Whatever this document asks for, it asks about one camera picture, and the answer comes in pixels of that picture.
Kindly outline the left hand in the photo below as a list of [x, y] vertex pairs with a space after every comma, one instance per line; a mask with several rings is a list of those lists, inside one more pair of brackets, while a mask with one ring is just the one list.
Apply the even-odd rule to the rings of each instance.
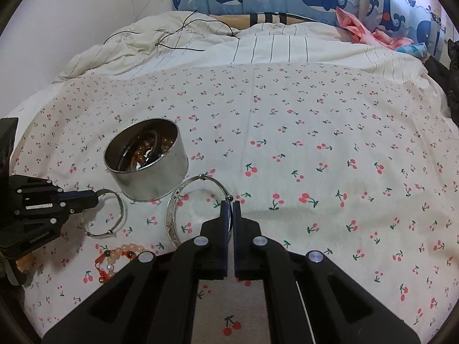
[[7, 259], [3, 254], [1, 254], [1, 264], [5, 275], [10, 269], [18, 270], [20, 273], [26, 273], [33, 266], [35, 261], [36, 256], [33, 252], [30, 252], [19, 259]]

